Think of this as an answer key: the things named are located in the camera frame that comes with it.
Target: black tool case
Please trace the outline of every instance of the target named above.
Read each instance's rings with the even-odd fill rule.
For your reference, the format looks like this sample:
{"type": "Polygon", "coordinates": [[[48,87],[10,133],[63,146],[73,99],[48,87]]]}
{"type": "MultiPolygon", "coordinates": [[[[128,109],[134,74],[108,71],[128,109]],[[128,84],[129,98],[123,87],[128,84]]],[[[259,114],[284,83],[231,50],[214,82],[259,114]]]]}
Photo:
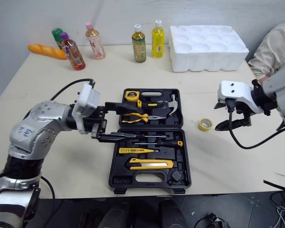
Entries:
{"type": "Polygon", "coordinates": [[[165,140],[182,141],[183,146],[179,148],[171,148],[157,145],[135,145],[134,143],[154,143],[158,138],[144,137],[141,139],[131,139],[121,141],[115,144],[112,159],[109,185],[115,188],[115,194],[125,194],[128,188],[165,188],[173,189],[174,193],[185,193],[185,189],[191,185],[190,168],[188,161],[188,153],[185,139],[185,132],[181,129],[183,125],[183,117],[181,113],[181,99],[178,89],[125,89],[123,93],[122,103],[137,107],[136,102],[129,102],[125,99],[126,91],[139,91],[139,99],[143,103],[155,103],[158,101],[171,101],[171,95],[175,95],[178,102],[176,112],[169,116],[173,108],[154,108],[141,109],[140,113],[148,115],[166,116],[166,119],[150,120],[149,122],[122,123],[122,120],[132,121],[138,119],[135,116],[120,116],[119,125],[121,129],[118,132],[129,134],[144,135],[166,135],[165,140]],[[119,148],[144,148],[155,149],[158,152],[148,153],[126,153],[120,154],[119,148]],[[130,170],[126,167],[126,163],[131,158],[137,159],[161,159],[172,160],[173,168],[171,169],[151,169],[151,170],[130,170]],[[161,182],[138,182],[136,176],[141,173],[152,173],[162,179],[161,182]]]}

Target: yellow-handled pliers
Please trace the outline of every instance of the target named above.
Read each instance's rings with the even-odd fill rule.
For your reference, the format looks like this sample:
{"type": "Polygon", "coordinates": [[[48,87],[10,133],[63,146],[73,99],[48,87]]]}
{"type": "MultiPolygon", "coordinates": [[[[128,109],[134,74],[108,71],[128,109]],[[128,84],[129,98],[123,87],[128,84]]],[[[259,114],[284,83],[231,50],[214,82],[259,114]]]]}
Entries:
{"type": "Polygon", "coordinates": [[[145,121],[147,123],[149,120],[166,119],[165,116],[139,114],[139,113],[128,113],[128,114],[124,114],[123,116],[137,116],[140,118],[140,119],[133,120],[133,121],[122,120],[122,123],[127,123],[127,124],[133,124],[133,123],[137,123],[140,121],[145,121]]]}

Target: hand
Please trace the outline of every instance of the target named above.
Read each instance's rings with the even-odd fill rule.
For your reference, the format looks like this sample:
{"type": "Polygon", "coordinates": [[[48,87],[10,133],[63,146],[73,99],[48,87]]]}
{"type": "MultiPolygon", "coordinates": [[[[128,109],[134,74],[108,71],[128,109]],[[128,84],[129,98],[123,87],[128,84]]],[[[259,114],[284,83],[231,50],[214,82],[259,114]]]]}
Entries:
{"type": "Polygon", "coordinates": [[[268,79],[269,78],[269,76],[265,76],[265,77],[263,77],[263,78],[261,78],[258,82],[259,82],[259,84],[262,84],[266,79],[268,79]]]}

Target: white wall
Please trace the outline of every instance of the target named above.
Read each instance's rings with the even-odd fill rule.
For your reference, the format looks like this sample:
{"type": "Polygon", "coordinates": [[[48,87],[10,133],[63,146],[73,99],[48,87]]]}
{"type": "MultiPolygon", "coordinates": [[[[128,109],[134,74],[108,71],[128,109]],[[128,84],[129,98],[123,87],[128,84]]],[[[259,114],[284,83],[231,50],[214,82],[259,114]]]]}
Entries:
{"type": "Polygon", "coordinates": [[[251,58],[264,35],[285,22],[285,0],[0,0],[0,94],[28,56],[28,44],[56,45],[54,27],[88,45],[85,22],[92,21],[104,44],[120,45],[131,43],[133,25],[141,23],[150,43],[156,19],[167,33],[169,25],[232,26],[251,58]]]}

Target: white table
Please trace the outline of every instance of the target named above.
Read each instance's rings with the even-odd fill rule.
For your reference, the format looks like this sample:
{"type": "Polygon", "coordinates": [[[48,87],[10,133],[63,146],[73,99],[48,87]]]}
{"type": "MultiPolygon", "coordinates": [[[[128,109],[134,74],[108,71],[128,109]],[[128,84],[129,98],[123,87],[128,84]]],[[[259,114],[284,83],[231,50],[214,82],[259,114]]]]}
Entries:
{"type": "MultiPolygon", "coordinates": [[[[80,78],[93,78],[95,90],[101,93],[100,104],[120,102],[125,88],[177,88],[180,90],[183,130],[186,133],[192,186],[186,194],[236,193],[269,191],[263,179],[285,186],[285,133],[264,145],[243,150],[228,132],[214,129],[202,132],[198,121],[207,117],[214,125],[228,117],[225,109],[214,110],[221,80],[254,79],[246,62],[238,71],[173,73],[169,53],[161,59],[148,56],[145,63],[133,60],[132,46],[106,46],[104,60],[91,58],[90,47],[80,48],[86,68],[75,71],[70,63],[41,55],[30,54],[0,97],[0,170],[8,156],[9,133],[25,113],[39,102],[48,100],[60,88],[80,78]]],[[[57,101],[71,104],[82,85],[74,85],[57,101]]],[[[107,116],[106,132],[119,129],[118,116],[107,116]]],[[[263,114],[251,118],[251,127],[234,132],[243,145],[255,144],[275,132],[281,119],[276,111],[270,117],[263,114]]],[[[55,188],[57,198],[94,198],[115,196],[108,185],[114,144],[99,143],[77,131],[62,132],[46,157],[42,173],[55,188]]],[[[41,197],[51,198],[43,181],[41,197]]],[[[167,195],[171,190],[128,189],[126,196],[167,195]]]]}

